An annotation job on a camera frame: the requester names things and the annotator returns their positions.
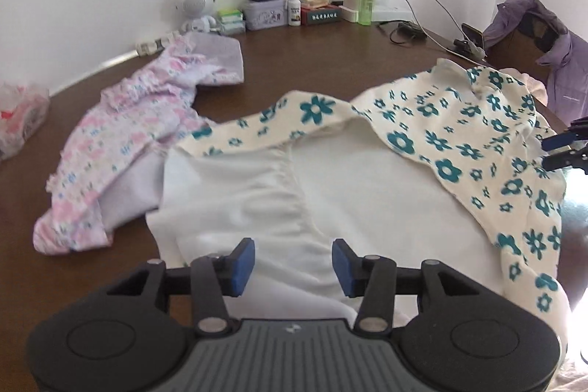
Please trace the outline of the red white plastic bag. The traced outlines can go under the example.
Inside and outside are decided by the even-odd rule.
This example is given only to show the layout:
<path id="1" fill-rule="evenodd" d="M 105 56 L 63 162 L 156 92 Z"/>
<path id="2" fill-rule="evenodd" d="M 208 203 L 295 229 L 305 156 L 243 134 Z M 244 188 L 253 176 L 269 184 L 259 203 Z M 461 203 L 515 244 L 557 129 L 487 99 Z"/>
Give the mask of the red white plastic bag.
<path id="1" fill-rule="evenodd" d="M 49 90 L 38 83 L 1 83 L 1 160 L 20 152 L 47 118 Z"/>

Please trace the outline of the white round robot speaker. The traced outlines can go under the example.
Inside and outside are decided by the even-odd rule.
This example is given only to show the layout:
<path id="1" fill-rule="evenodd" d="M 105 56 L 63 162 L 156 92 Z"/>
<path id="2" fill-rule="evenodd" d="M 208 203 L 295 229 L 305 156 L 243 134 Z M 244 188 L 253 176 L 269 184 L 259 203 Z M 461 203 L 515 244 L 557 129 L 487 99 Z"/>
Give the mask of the white round robot speaker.
<path id="1" fill-rule="evenodd" d="M 180 32 L 211 33 L 217 29 L 213 17 L 216 0 L 176 0 L 175 9 L 182 14 L 183 23 Z"/>

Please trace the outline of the purple jacket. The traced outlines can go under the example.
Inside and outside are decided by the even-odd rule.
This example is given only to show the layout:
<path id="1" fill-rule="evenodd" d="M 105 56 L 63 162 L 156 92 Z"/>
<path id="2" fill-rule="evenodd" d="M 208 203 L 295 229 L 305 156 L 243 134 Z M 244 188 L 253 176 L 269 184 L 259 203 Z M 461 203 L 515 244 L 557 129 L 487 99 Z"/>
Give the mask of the purple jacket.
<path id="1" fill-rule="evenodd" d="M 483 31 L 487 60 L 527 73 L 564 123 L 587 115 L 587 42 L 539 0 L 505 0 Z"/>

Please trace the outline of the small white spray bottle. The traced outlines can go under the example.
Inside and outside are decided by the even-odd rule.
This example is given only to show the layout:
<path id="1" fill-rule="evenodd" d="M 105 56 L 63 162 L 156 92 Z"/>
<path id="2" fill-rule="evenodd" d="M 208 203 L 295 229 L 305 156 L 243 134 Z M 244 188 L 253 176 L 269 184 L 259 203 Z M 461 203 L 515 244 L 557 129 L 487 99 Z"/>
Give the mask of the small white spray bottle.
<path id="1" fill-rule="evenodd" d="M 301 21 L 301 1 L 300 0 L 287 0 L 287 14 L 288 14 L 288 25 L 290 27 L 300 27 Z"/>

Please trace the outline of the white wall socket strip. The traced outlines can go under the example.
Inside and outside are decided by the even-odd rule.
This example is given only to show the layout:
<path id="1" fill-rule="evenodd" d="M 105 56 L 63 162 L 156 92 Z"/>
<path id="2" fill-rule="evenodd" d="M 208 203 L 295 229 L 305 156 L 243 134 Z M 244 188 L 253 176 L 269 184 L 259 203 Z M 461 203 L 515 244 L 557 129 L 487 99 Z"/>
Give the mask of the white wall socket strip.
<path id="1" fill-rule="evenodd" d="M 166 33 L 157 39 L 141 41 L 136 44 L 136 52 L 139 57 L 146 57 L 164 51 L 168 46 L 174 43 L 182 33 L 178 30 Z"/>

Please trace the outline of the pink floral garment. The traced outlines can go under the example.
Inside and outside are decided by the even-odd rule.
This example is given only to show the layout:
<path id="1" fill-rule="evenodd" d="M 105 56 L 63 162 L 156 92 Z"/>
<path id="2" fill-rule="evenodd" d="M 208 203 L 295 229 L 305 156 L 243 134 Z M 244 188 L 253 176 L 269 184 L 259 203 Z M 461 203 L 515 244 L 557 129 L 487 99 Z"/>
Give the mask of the pink floral garment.
<path id="1" fill-rule="evenodd" d="M 48 179 L 51 207 L 34 226 L 34 249 L 53 256 L 109 247 L 117 227 L 161 202 L 168 149 L 210 126 L 192 107 L 197 88 L 243 81 L 237 39 L 192 32 L 102 90 Z"/>

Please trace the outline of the white power strip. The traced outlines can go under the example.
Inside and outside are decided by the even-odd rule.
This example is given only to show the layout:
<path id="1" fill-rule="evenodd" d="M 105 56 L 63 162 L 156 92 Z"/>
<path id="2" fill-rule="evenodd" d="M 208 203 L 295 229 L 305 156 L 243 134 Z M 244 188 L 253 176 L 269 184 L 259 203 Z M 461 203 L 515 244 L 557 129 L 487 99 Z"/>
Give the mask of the white power strip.
<path id="1" fill-rule="evenodd" d="M 341 17 L 343 20 L 350 23 L 358 23 L 359 12 L 357 10 L 341 6 Z M 413 14 L 409 10 L 402 10 L 399 8 L 391 8 L 381 5 L 376 5 L 372 11 L 373 23 L 412 21 Z"/>

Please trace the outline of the lavender tin box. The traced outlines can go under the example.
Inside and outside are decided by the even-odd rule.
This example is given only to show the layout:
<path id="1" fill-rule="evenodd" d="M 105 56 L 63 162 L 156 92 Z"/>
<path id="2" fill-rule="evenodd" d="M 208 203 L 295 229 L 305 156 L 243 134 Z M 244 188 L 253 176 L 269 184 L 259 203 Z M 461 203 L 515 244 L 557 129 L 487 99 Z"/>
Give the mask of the lavender tin box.
<path id="1" fill-rule="evenodd" d="M 287 24 L 285 0 L 248 1 L 242 11 L 248 31 L 259 31 Z"/>

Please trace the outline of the black box with characters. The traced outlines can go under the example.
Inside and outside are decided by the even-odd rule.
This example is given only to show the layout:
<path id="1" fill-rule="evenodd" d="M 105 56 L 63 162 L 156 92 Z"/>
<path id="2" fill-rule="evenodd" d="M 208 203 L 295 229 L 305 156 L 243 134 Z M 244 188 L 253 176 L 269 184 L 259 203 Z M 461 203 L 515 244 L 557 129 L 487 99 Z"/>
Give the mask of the black box with characters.
<path id="1" fill-rule="evenodd" d="M 327 5 L 320 8 L 302 8 L 301 23 L 304 26 L 325 25 L 341 21 L 341 8 Z"/>

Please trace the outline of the green white small boxes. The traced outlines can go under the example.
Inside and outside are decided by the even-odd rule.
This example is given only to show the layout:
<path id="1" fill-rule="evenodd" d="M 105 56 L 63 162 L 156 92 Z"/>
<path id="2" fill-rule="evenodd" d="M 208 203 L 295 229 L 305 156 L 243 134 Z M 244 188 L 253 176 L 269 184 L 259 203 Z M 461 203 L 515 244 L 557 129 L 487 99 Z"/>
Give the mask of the green white small boxes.
<path id="1" fill-rule="evenodd" d="M 244 15 L 238 9 L 223 9 L 216 12 L 219 32 L 223 36 L 235 36 L 246 32 Z"/>

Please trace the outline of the green liquid spray bottle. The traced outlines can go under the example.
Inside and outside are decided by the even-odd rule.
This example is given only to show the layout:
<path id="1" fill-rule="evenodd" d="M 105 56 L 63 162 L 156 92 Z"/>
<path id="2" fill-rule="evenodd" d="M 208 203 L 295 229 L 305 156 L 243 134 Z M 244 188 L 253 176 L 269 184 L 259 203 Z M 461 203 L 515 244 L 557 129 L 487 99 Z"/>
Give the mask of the green liquid spray bottle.
<path id="1" fill-rule="evenodd" d="M 360 0 L 358 23 L 362 26 L 370 26 L 373 20 L 375 0 Z"/>

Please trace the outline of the pink fluffy blanket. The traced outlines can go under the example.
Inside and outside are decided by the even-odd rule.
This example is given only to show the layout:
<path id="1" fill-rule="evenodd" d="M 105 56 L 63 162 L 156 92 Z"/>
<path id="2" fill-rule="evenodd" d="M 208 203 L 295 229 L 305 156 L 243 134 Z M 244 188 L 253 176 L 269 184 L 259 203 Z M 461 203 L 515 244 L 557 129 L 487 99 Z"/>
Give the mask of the pink fluffy blanket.
<path id="1" fill-rule="evenodd" d="M 540 80 L 536 80 L 533 76 L 529 76 L 528 73 L 521 73 L 517 69 L 505 68 L 500 69 L 500 72 L 507 73 L 514 79 L 520 80 L 521 83 L 524 83 L 529 92 L 546 107 L 548 104 L 548 94 L 544 83 Z"/>

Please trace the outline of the cream teal flower garment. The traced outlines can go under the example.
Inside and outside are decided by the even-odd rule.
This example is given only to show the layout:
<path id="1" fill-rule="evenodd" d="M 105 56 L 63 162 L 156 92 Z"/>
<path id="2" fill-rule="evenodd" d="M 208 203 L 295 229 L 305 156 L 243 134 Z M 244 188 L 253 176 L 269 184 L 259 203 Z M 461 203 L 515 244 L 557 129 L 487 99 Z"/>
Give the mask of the cream teal flower garment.
<path id="1" fill-rule="evenodd" d="M 520 80 L 448 60 L 354 100 L 292 91 L 172 148 L 147 225 L 170 267 L 253 239 L 236 317 L 354 319 L 331 263 L 342 238 L 404 267 L 441 260 L 564 335 L 565 180 L 541 165 L 549 135 Z"/>

